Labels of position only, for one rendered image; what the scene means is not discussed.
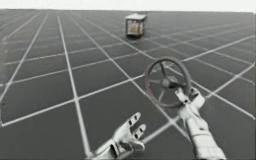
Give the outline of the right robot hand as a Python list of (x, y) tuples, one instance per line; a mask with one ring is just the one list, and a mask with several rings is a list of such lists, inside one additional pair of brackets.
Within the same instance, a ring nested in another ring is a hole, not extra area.
[(189, 118), (198, 119), (201, 117), (199, 110), (204, 105), (205, 98), (197, 88), (192, 87), (189, 95), (186, 95), (183, 90), (179, 88), (175, 94), (181, 102), (181, 108), (178, 110), (178, 115), (183, 120), (188, 120)]

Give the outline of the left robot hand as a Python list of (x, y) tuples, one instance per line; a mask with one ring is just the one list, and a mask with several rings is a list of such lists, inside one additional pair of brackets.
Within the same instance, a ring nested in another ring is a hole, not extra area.
[(131, 130), (131, 128), (139, 122), (140, 117), (140, 112), (134, 113), (115, 130), (112, 140), (114, 141), (119, 153), (145, 150), (145, 144), (140, 140), (140, 138), (144, 135), (147, 126), (145, 124), (141, 124), (136, 127), (134, 131)]

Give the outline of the dark steering wheel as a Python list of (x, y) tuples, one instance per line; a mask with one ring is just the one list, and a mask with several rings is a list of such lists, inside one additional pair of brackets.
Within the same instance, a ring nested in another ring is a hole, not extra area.
[[(184, 80), (185, 80), (184, 83), (180, 83), (175, 76), (170, 76), (167, 74), (167, 72), (165, 71), (165, 65), (164, 65), (165, 62), (173, 63), (175, 66), (177, 66), (181, 70), (182, 76), (184, 77)], [(153, 73), (154, 67), (156, 65), (160, 66), (160, 70), (162, 73), (162, 77), (159, 80), (153, 80), (150, 78), (150, 75)], [(186, 67), (184, 66), (184, 64), (174, 57), (164, 57), (164, 58), (155, 60), (146, 68), (144, 76), (145, 76), (146, 93), (149, 95), (151, 100), (157, 105), (159, 105), (160, 107), (173, 109), (173, 108), (179, 108), (184, 104), (184, 102), (181, 100), (172, 102), (170, 104), (164, 103), (162, 101), (162, 98), (164, 93), (167, 90), (173, 90), (174, 92), (181, 90), (181, 92), (185, 96), (189, 96), (191, 93), (191, 88), (192, 88), (191, 76), (188, 70), (186, 69)], [(161, 94), (159, 95), (158, 98), (154, 96), (153, 91), (150, 88), (151, 83), (156, 83), (160, 85)]]

